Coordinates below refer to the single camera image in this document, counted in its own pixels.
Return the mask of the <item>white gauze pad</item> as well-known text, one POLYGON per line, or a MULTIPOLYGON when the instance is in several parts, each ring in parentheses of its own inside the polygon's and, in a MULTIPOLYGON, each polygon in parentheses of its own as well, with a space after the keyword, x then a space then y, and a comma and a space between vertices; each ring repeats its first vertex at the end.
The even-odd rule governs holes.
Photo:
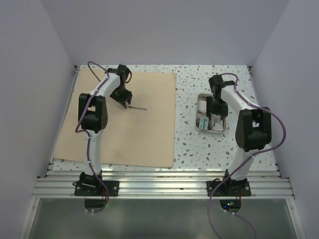
POLYGON ((206 114, 206 99, 199 99, 197 104, 197 111, 203 115, 206 114))

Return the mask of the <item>white printed sachet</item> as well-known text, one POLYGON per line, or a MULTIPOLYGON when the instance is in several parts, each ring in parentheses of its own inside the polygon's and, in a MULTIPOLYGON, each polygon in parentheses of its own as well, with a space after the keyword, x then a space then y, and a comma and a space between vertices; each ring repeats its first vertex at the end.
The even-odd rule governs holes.
POLYGON ((223 120, 220 116, 213 116, 211 118, 211 129, 212 130, 222 130, 223 129, 223 120))

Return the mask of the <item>green white sachet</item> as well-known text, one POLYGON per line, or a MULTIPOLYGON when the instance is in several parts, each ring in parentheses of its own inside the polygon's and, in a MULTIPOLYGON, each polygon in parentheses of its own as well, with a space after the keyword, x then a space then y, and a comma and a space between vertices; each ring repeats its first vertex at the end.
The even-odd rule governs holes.
POLYGON ((209 118, 208 117, 200 117, 198 128, 202 130, 208 130, 209 127, 209 118))

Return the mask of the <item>stainless steel tray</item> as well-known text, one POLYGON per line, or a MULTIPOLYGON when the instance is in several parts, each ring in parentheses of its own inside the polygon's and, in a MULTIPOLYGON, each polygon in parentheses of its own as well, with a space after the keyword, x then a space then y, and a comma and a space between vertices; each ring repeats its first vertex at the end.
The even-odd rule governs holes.
MULTIPOLYGON (((206 97, 208 96, 212 96, 211 94, 199 94, 198 97, 197 97, 197 104, 198 104, 198 101, 199 99, 206 99, 206 97)), ((207 117, 206 114, 203 115, 201 113, 199 113, 196 109, 196 118, 195 118, 195 129, 198 131, 198 132, 201 132, 201 133, 209 133, 209 134, 214 134, 214 133, 223 133, 225 132, 226 130, 226 120, 224 119, 223 120, 223 129, 222 130, 212 130, 211 129, 211 120, 209 120, 209 127, 208 127, 208 130, 202 130, 202 129, 199 129, 198 128, 198 123, 199 123, 199 118, 200 117, 207 117)))

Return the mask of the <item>beige cloth mat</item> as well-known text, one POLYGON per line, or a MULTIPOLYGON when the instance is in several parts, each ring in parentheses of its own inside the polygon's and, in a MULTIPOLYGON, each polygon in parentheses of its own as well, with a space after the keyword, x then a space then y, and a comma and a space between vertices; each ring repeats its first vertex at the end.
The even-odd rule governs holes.
MULTIPOLYGON (((57 145, 54 159, 84 162, 85 133, 76 133, 81 93, 93 90, 104 71, 79 72, 57 145)), ((170 168, 174 158, 175 74, 133 72, 126 88, 133 93, 132 107, 125 109, 107 99, 108 123, 103 131, 101 162, 112 165, 170 168)))

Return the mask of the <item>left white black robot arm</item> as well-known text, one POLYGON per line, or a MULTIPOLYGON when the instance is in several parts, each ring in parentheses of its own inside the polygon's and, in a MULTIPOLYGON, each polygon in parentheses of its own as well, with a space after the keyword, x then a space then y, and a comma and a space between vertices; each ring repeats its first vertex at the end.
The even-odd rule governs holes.
POLYGON ((126 89, 132 73, 126 65, 105 69, 103 80, 89 93, 81 93, 78 102, 78 124, 75 132, 84 132, 86 141, 87 167, 74 186, 79 191, 94 196, 106 190, 102 181, 101 144, 103 130, 108 123, 107 98, 110 97, 126 108, 133 94, 126 89))

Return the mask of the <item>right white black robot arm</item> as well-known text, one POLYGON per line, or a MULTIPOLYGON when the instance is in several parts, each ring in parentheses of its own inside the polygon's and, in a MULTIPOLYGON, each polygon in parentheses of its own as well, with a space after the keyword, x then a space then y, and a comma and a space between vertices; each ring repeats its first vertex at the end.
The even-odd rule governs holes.
POLYGON ((209 80, 211 97, 206 98, 208 129, 212 129, 228 116, 228 109, 237 114, 235 141, 237 151, 222 180, 207 183, 212 196, 234 196, 242 192, 250 196, 248 172, 258 151, 271 142, 271 114, 268 108, 254 107, 248 98, 236 90, 235 81, 224 81, 221 75, 209 80))

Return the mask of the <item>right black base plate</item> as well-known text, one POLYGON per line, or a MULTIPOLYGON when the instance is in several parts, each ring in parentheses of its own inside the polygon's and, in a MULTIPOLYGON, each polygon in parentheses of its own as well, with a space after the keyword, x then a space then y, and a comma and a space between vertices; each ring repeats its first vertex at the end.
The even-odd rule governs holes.
MULTIPOLYGON (((206 181, 206 190, 208 196, 211 196, 212 192, 215 190, 215 188, 217 188, 220 182, 220 179, 206 181)), ((250 197, 251 195, 252 193, 250 189, 250 184, 247 181, 247 179, 240 181, 230 179, 224 184, 222 184, 220 187, 218 187, 216 191, 213 193, 213 197, 250 197)))

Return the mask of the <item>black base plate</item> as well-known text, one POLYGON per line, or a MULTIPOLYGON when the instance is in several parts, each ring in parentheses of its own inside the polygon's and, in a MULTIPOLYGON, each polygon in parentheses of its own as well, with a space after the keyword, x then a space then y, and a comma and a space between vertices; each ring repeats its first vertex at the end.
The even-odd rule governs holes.
POLYGON ((120 188, 120 182, 119 181, 103 181, 103 183, 108 188, 108 193, 106 192, 106 189, 104 186, 102 186, 100 183, 97 187, 95 186, 89 186, 80 183, 80 181, 73 182, 72 185, 75 187, 75 196, 111 196, 111 197, 117 197, 118 191, 120 188))
MULTIPOLYGON (((208 196, 211 196, 212 192, 215 190, 215 188, 217 188, 220 182, 220 179, 206 181, 206 190, 208 196)), ((218 187, 216 191, 213 193, 213 197, 250 197, 251 195, 252 193, 250 189, 250 184, 247 181, 247 179, 240 181, 230 179, 224 184, 222 184, 220 187, 218 187)))

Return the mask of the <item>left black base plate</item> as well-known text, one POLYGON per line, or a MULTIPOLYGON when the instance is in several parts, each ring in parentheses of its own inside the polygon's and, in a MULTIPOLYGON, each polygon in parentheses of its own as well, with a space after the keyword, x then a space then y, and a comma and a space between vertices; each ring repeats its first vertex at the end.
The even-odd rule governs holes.
POLYGON ((117 197, 118 191, 120 188, 120 182, 119 181, 103 181, 103 183, 108 188, 108 193, 106 192, 106 189, 104 186, 102 186, 100 183, 97 187, 95 186, 89 186, 80 183, 80 181, 73 182, 72 185, 75 187, 75 196, 111 196, 111 197, 117 197))

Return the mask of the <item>aluminium rail frame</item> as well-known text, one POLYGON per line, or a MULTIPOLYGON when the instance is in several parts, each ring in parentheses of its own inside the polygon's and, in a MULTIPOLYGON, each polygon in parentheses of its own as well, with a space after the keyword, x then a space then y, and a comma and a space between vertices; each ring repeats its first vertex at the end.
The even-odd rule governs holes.
POLYGON ((273 153, 259 155, 250 170, 252 196, 240 195, 239 214, 221 209, 209 198, 206 182, 222 178, 235 156, 236 118, 230 112, 226 131, 203 134, 195 129, 197 96, 208 78, 235 73, 239 90, 251 101, 256 94, 245 65, 131 65, 137 72, 173 72, 176 116, 172 167, 104 165, 103 176, 120 183, 119 194, 100 213, 84 209, 74 195, 81 163, 54 159, 36 181, 22 228, 22 239, 213 239, 209 221, 226 239, 302 239, 289 179, 281 176, 273 153))

